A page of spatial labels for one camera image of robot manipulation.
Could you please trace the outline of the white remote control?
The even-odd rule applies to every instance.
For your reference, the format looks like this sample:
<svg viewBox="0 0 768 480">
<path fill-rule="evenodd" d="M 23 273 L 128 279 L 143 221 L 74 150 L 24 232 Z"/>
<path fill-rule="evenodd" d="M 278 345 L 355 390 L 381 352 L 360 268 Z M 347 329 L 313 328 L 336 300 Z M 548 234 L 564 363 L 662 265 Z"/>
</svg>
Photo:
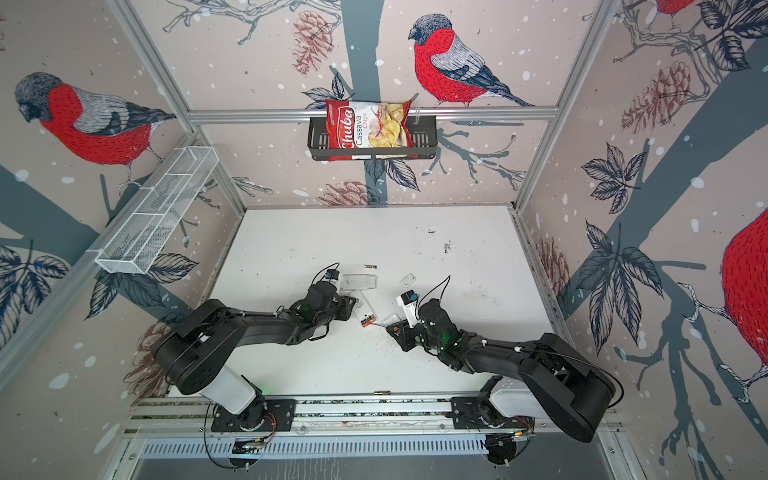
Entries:
<svg viewBox="0 0 768 480">
<path fill-rule="evenodd" d="M 353 291 L 350 294 L 350 296 L 355 297 L 358 300 L 358 303 L 356 304 L 353 310 L 352 317 L 356 321 L 358 321 L 360 325 L 361 325 L 361 320 L 367 315 L 375 315 L 377 320 L 377 315 L 372 305 L 370 304 L 369 300 L 364 295 L 363 291 L 360 291 L 360 290 Z"/>
<path fill-rule="evenodd" d="M 377 285 L 377 276 L 373 274 L 344 273 L 339 277 L 339 288 L 341 291 L 375 290 Z"/>
</svg>

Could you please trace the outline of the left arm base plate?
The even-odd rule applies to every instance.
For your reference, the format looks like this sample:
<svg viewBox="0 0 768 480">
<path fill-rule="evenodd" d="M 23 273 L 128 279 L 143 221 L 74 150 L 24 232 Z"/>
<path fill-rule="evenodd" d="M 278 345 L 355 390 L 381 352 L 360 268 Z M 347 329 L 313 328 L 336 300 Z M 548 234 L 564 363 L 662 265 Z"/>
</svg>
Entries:
<svg viewBox="0 0 768 480">
<path fill-rule="evenodd" d="M 288 432 L 291 430 L 297 401 L 295 399 L 256 399 L 242 413 L 235 415 L 217 406 L 212 417 L 214 433 Z"/>
</svg>

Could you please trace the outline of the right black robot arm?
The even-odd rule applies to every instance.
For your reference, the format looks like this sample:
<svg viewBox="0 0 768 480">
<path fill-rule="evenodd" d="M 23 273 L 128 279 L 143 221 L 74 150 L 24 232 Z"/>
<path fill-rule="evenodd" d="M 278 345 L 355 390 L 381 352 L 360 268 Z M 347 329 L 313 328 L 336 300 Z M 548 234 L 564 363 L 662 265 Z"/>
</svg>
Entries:
<svg viewBox="0 0 768 480">
<path fill-rule="evenodd" d="M 618 381 L 554 333 L 532 341 L 492 340 L 458 328 L 438 299 L 404 308 L 415 312 L 414 319 L 386 326 L 403 351 L 420 347 L 454 371 L 522 381 L 546 416 L 575 440 L 590 442 L 613 406 Z"/>
</svg>

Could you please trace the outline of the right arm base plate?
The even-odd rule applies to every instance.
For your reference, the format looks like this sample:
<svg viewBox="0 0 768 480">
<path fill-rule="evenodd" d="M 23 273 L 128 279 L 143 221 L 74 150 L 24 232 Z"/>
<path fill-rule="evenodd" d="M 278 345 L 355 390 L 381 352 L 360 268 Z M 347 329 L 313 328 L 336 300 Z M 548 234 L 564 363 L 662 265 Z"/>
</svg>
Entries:
<svg viewBox="0 0 768 480">
<path fill-rule="evenodd" d="M 450 399 L 451 411 L 447 414 L 457 430 L 472 429 L 522 429 L 532 430 L 533 417 L 507 416 L 496 410 L 487 396 L 464 396 Z"/>
</svg>

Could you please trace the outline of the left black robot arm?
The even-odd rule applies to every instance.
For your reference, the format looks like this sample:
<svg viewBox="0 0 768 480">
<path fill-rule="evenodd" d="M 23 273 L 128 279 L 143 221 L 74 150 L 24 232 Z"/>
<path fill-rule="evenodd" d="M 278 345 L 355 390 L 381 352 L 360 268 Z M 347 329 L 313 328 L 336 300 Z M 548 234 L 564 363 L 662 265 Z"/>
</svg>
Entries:
<svg viewBox="0 0 768 480">
<path fill-rule="evenodd" d="M 317 329 L 349 320 L 356 303 L 327 280 L 312 284 L 304 298 L 273 313 L 239 310 L 210 299 L 174 327 L 152 354 L 182 394 L 199 394 L 230 414 L 243 415 L 262 408 L 263 394 L 226 365 L 237 348 L 315 341 Z"/>
</svg>

